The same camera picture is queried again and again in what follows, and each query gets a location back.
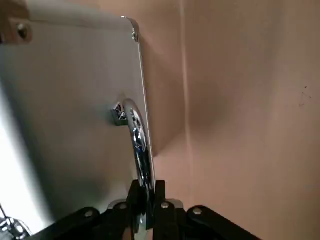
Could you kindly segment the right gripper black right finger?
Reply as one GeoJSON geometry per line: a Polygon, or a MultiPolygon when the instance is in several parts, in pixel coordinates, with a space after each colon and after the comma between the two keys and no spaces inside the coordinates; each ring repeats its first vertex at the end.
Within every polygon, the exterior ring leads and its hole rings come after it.
{"type": "Polygon", "coordinates": [[[166,182],[155,184],[154,240],[257,240],[258,237],[203,205],[188,210],[166,198],[166,182]]]}

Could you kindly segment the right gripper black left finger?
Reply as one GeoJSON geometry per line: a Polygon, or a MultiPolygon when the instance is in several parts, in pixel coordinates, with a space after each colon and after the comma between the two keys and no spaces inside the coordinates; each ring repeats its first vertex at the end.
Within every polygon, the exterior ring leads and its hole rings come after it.
{"type": "Polygon", "coordinates": [[[140,184],[133,180],[126,199],[115,200],[107,210],[84,207],[53,223],[28,240],[133,240],[137,233],[140,184]]]}

